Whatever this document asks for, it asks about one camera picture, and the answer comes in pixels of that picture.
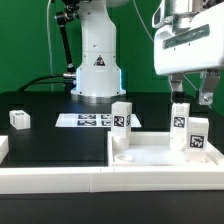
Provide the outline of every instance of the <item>black tabletop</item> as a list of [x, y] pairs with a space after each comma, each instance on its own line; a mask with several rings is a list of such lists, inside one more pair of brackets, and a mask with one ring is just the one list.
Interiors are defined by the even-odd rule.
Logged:
[[[166, 93], [128, 93], [142, 128], [169, 131]], [[224, 118], [191, 97], [190, 116], [209, 119], [209, 141], [224, 152]], [[0, 95], [0, 134], [9, 136], [8, 167], [107, 166], [109, 128], [57, 128], [60, 113], [111, 113], [111, 104], [72, 101], [61, 92], [7, 92]], [[24, 110], [31, 129], [9, 125], [9, 111]], [[150, 191], [0, 195], [1, 223], [222, 223], [223, 191]]]

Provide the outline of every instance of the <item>white tray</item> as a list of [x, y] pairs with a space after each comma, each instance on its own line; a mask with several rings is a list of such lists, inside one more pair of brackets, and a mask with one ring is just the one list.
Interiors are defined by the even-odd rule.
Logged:
[[[7, 153], [5, 144], [0, 144], [3, 156]], [[130, 145], [144, 151], [146, 146], [168, 150], [169, 133], [132, 133]], [[172, 164], [167, 158], [154, 154], [154, 160], [141, 158], [135, 152], [133, 164], [116, 164], [114, 151], [108, 134], [107, 167], [67, 168], [1, 168], [0, 194], [68, 193], [108, 191], [151, 191], [151, 190], [224, 190], [223, 155], [208, 144], [207, 162], [188, 163], [177, 159]]]
[[[186, 161], [184, 151], [171, 150], [169, 132], [131, 132], [129, 148], [119, 150], [113, 147], [111, 133], [108, 135], [109, 166], [214, 166], [221, 168], [224, 156], [209, 142], [206, 162]], [[134, 161], [115, 161], [116, 155], [127, 155]]]

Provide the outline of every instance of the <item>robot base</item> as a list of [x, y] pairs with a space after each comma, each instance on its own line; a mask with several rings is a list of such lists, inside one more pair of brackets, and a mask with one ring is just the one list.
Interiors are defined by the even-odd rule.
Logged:
[[92, 103], [92, 104], [98, 104], [98, 103], [113, 103], [118, 100], [122, 100], [126, 97], [126, 91], [122, 91], [116, 96], [110, 96], [110, 97], [93, 97], [93, 96], [84, 96], [81, 94], [74, 94], [71, 92], [71, 98], [75, 101], [81, 101], [84, 103]]

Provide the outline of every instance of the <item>cable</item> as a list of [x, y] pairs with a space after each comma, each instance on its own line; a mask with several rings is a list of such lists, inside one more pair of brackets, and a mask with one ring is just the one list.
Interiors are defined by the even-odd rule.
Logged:
[[42, 77], [33, 79], [32, 81], [28, 82], [24, 86], [20, 87], [17, 91], [23, 92], [30, 85], [38, 84], [37, 83], [38, 81], [42, 81], [42, 80], [46, 80], [46, 79], [53, 79], [53, 78], [63, 78], [63, 75], [48, 75], [48, 76], [42, 76]]
[[143, 25], [145, 31], [146, 31], [146, 33], [148, 34], [148, 36], [149, 36], [149, 38], [151, 39], [151, 41], [154, 43], [154, 40], [153, 40], [153, 38], [152, 38], [152, 35], [149, 33], [149, 31], [148, 31], [148, 29], [147, 29], [147, 27], [146, 27], [146, 25], [145, 25], [145, 23], [144, 23], [144, 21], [143, 21], [143, 19], [142, 19], [142, 17], [141, 17], [141, 14], [140, 14], [140, 12], [139, 12], [139, 10], [138, 10], [138, 7], [137, 7], [137, 5], [136, 5], [135, 0], [133, 0], [133, 4], [134, 4], [135, 10], [136, 10], [136, 13], [137, 13], [137, 15], [138, 15], [138, 17], [139, 17], [139, 19], [140, 19], [140, 21], [141, 21], [141, 23], [142, 23], [142, 25]]
[[47, 4], [47, 39], [48, 39], [48, 48], [49, 48], [50, 71], [51, 71], [51, 75], [53, 75], [53, 57], [52, 57], [51, 29], [50, 29], [50, 5], [51, 5], [51, 0], [49, 0]]
[[184, 78], [188, 81], [188, 83], [194, 88], [195, 91], [197, 91], [197, 88], [194, 86], [194, 84], [184, 75]]

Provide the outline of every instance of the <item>green wall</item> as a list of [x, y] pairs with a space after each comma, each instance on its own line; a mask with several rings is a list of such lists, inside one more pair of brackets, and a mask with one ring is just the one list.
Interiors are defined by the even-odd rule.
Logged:
[[[0, 8], [0, 92], [14, 91], [28, 81], [50, 74], [47, 42], [46, 11], [48, 0], [10, 0]], [[160, 0], [136, 0], [142, 18], [150, 33], [151, 18]], [[63, 10], [56, 0], [51, 5], [51, 35], [54, 73], [63, 73], [66, 62], [61, 37], [54, 15]], [[123, 86], [129, 92], [169, 92], [167, 77], [157, 76], [153, 66], [153, 43], [147, 36], [135, 12], [132, 0], [119, 8], [109, 8], [109, 15], [117, 26], [117, 63], [123, 72]], [[81, 63], [80, 21], [67, 25], [72, 57], [76, 67]], [[199, 86], [199, 76], [189, 76]], [[212, 105], [224, 115], [221, 80]], [[189, 84], [184, 83], [187, 93], [194, 95]], [[30, 90], [51, 90], [51, 86], [37, 86]]]

